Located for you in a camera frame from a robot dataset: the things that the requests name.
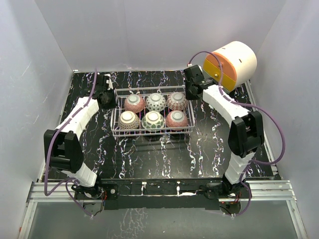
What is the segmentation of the white wire dish rack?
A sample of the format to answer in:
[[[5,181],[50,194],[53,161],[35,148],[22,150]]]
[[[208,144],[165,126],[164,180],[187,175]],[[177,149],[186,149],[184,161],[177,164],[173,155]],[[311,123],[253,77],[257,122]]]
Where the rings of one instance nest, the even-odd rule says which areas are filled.
[[[183,112],[187,116],[187,126],[185,127],[167,127],[164,126],[158,131],[147,130],[143,128],[142,123],[139,122],[139,128],[123,130],[119,127],[119,119],[121,113],[125,111],[125,99],[132,94],[140,95],[144,100],[152,93],[159,93],[165,98],[174,92],[185,93],[185,86],[163,86],[163,87],[144,87],[144,88],[127,88],[116,89],[115,99],[117,106],[112,110],[111,114],[111,131],[114,137],[128,137],[128,136],[141,136],[141,135],[161,135],[161,134],[188,134],[193,131],[195,126],[195,118],[193,112],[193,105],[190,101],[187,102],[186,109]]]

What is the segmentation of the white bowl green leaves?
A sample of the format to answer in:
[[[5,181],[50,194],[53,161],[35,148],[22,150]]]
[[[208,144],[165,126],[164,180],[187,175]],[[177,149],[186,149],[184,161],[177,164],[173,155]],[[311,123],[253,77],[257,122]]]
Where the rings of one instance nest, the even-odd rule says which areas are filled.
[[[156,111],[150,111],[142,119],[142,127],[149,132],[158,132],[165,127],[164,117]]]

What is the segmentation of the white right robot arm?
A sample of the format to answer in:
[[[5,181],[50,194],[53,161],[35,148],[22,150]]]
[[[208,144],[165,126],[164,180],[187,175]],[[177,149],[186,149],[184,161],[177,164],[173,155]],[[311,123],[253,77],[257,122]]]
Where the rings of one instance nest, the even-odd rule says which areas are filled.
[[[188,100],[202,99],[211,105],[229,124],[228,146],[231,150],[229,166],[222,185],[225,196],[232,198],[240,192],[239,183],[245,178],[244,169],[264,143],[262,115],[237,105],[222,87],[205,78],[198,65],[184,69],[185,92]]]

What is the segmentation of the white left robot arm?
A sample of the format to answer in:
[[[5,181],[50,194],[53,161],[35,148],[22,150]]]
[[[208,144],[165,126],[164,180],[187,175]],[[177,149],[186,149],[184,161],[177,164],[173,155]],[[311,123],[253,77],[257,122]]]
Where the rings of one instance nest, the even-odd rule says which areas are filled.
[[[82,132],[91,118],[100,109],[115,108],[115,88],[110,74],[95,74],[93,86],[76,105],[66,119],[55,129],[44,133],[46,171],[55,168],[74,178],[93,199],[103,193],[103,186],[97,183],[97,174],[85,163],[80,145]]]

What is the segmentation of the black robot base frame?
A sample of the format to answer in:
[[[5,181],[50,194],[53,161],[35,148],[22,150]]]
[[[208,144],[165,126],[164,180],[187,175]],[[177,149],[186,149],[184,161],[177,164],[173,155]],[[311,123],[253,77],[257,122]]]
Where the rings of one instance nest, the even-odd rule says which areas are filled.
[[[93,187],[73,185],[80,200],[99,200],[103,210],[128,208],[219,210],[221,202],[250,199],[251,189],[243,181],[231,185],[226,178],[199,179],[98,179]]]

